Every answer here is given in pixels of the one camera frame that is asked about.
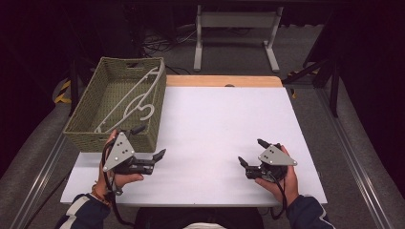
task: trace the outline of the dark background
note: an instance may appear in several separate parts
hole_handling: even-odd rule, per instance
[[[405,152],[402,144],[405,139],[405,80],[401,68],[405,59],[403,11],[399,4],[379,2],[361,9],[351,8],[349,16],[356,18],[352,21],[355,27],[349,32],[351,42],[339,57],[339,63],[341,78],[358,116],[404,196],[405,179],[401,177],[401,165],[405,163],[402,155]],[[361,20],[356,17],[357,12],[363,13]],[[69,75],[73,60],[95,64],[103,55],[139,57],[145,28],[152,27],[173,40],[175,28],[193,24],[195,13],[194,6],[141,8],[131,4],[123,7],[2,1],[1,175],[37,124],[53,109],[53,91]],[[329,16],[327,7],[288,7],[281,24],[324,24]],[[339,30],[330,29],[331,34],[339,34]],[[316,49],[328,55],[330,44],[339,38],[326,36]],[[81,77],[90,76],[82,73]]]

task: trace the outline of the wrist strap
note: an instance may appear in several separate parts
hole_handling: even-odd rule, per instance
[[[95,184],[92,187],[92,196],[95,197],[96,199],[98,199],[100,202],[107,205],[107,207],[110,207],[110,202],[107,201],[105,198],[102,198],[101,196],[99,196],[98,193],[96,192],[96,185]]]

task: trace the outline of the person's arm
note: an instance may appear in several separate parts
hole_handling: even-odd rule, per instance
[[[329,222],[327,212],[313,197],[299,196],[287,208],[291,228],[334,228]]]
[[[117,135],[114,130],[107,142],[110,142]],[[114,175],[108,173],[109,177],[114,176],[117,187],[123,187],[127,183],[143,180],[143,175]],[[107,184],[104,179],[101,162],[98,168],[98,181],[88,194],[80,194],[75,197],[72,206],[68,209],[56,224],[55,228],[103,228],[103,221],[110,214],[110,203],[106,199]]]
[[[288,154],[284,146],[282,146],[282,151]],[[262,178],[256,178],[255,181],[269,190],[279,202],[283,202],[283,195],[275,183]],[[299,195],[298,180],[293,166],[288,166],[286,177],[280,181],[280,185],[285,187],[287,217],[291,228],[334,228],[329,223],[327,213],[316,198]]]

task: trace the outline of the cable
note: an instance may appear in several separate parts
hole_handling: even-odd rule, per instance
[[[56,185],[56,187],[53,188],[53,190],[51,191],[51,193],[45,198],[45,200],[42,202],[42,204],[38,207],[38,209],[32,214],[30,220],[27,222],[27,224],[24,226],[24,229],[27,229],[30,224],[33,222],[33,220],[35,219],[36,215],[38,215],[38,213],[42,210],[42,208],[45,206],[45,204],[48,202],[48,200],[53,196],[53,194],[56,192],[56,190],[60,187],[60,185],[62,185],[62,183],[67,180],[69,178],[69,176],[71,175],[73,168],[68,172],[68,174],[66,174],[62,180],[59,181],[59,183]]]
[[[280,189],[281,195],[283,195],[283,207],[280,211],[280,213],[276,216],[274,215],[274,209],[270,208],[270,213],[271,213],[271,217],[274,220],[277,220],[280,218],[281,215],[283,215],[283,213],[286,211],[287,209],[287,198],[286,198],[286,193],[284,192],[284,189],[286,189],[286,180],[284,179],[284,189],[281,187],[280,182],[274,177],[273,174],[269,173],[269,175],[271,176],[271,178],[275,181],[275,183],[277,184],[277,187]]]
[[[114,138],[113,140],[109,141],[105,146],[104,150],[102,151],[102,158],[101,158],[101,165],[102,168],[104,168],[105,161],[106,161],[106,155],[107,151],[110,153],[111,148],[113,147],[114,143],[116,142],[116,139]],[[111,202],[111,205],[113,207],[114,215],[116,215],[116,218],[119,223],[122,225],[128,225],[134,227],[135,224],[132,222],[128,222],[122,219],[121,215],[119,214],[118,208],[117,208],[117,203],[116,203],[116,194],[113,192],[113,188],[111,187],[110,180],[108,178],[107,172],[103,172],[105,183],[107,184],[107,189],[108,189],[108,194],[107,194],[107,200]]]

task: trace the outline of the human hand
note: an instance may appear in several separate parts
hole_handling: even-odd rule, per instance
[[[107,142],[113,140],[117,135],[117,130],[113,130],[107,139]],[[114,174],[112,171],[107,172],[108,177],[114,177],[114,181],[117,187],[122,188],[125,184],[143,180],[143,175],[141,174],[131,174],[131,175],[119,175]],[[104,172],[102,170],[102,164],[100,162],[98,169],[98,181],[95,186],[95,191],[100,197],[104,197],[107,194],[107,184],[104,178]]]
[[[288,151],[284,146],[281,146],[281,150],[288,155]],[[270,193],[279,201],[283,202],[283,195],[277,186],[277,184],[264,180],[262,178],[256,178],[256,183],[269,190]],[[285,194],[287,198],[287,206],[289,206],[296,198],[298,198],[298,179],[294,172],[292,165],[288,166],[286,177],[280,181],[281,187],[285,187]]]

